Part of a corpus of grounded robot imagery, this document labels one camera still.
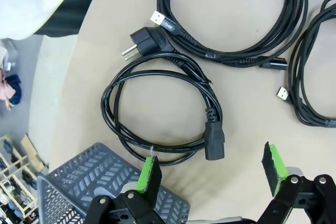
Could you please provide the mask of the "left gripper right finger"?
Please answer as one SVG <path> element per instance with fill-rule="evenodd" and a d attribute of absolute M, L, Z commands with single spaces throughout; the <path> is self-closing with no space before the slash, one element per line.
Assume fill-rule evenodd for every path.
<path fill-rule="evenodd" d="M 335 223 L 335 182 L 321 174 L 308 180 L 290 174 L 277 148 L 266 143 L 261 160 L 273 200 L 258 223 L 285 223 L 293 209 L 303 209 L 311 223 Z"/>

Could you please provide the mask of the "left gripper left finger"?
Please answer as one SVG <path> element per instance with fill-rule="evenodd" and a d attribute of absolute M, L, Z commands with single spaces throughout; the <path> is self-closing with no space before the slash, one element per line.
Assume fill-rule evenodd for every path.
<path fill-rule="evenodd" d="M 135 189 L 111 198 L 95 197 L 86 213 L 84 223 L 164 223 L 154 210 L 162 180 L 159 160 L 156 156 L 145 160 Z"/>

